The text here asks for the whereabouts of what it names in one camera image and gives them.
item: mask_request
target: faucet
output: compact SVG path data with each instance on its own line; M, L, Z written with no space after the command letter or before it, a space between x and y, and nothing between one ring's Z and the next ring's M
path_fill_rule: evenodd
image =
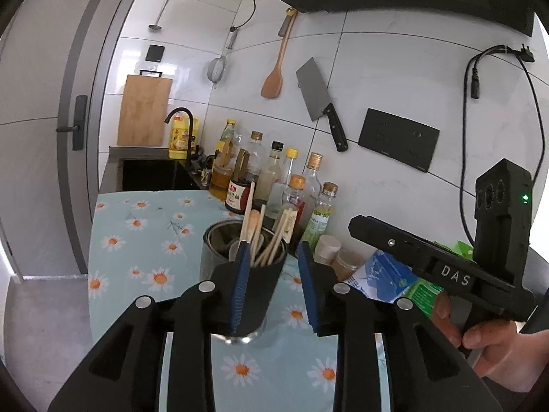
M187 137L187 140L188 140L188 142L187 142L187 159L185 160L185 166L188 169L190 169L190 155L192 153L192 151L190 149L190 144L191 144L192 136L193 136L193 114L190 112L190 110L188 108L185 108L185 107L175 108L175 110L172 110L169 113L169 115L167 115L166 119L164 119L164 122L169 124L172 117L174 116L174 114L179 113L180 111L184 111L189 116L189 134L188 134L188 137Z

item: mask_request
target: light blue tablecloth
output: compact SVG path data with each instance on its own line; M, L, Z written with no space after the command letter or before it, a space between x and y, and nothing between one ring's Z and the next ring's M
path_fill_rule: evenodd
M234 216L208 192L100 195L89 262L94 342L137 297L148 294L166 300L198 283L204 231ZM160 411L166 408L170 345L169 336ZM263 334L247 345L213 339L211 350L218 412L331 411L337 337L313 334L295 258L285 263ZM384 364L381 357L382 371ZM384 398L386 389L383 385Z

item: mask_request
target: cleaver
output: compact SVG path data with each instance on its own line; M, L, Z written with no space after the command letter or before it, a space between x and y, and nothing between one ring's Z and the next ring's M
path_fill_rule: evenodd
M299 68L295 75L311 120L316 121L319 117L326 115L330 123L331 136L334 138L334 143L336 143L336 150L347 150L349 145L345 138L343 126L339 122L334 104L331 103L326 84L322 80L322 75L314 57L311 57L306 64Z

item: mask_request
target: knife handle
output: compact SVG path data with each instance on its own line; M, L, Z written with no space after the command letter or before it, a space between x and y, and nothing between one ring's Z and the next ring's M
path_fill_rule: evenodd
M349 148L347 144L347 138L345 138L345 132L343 126L339 122L339 117L334 107L334 104L328 104L328 106L322 111L328 117L330 123L331 137L334 138L337 151L345 151Z

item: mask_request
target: cutting board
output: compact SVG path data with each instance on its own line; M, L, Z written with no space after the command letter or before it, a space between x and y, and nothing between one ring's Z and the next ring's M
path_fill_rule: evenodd
M119 146L162 145L171 85L172 79L128 75L120 108Z

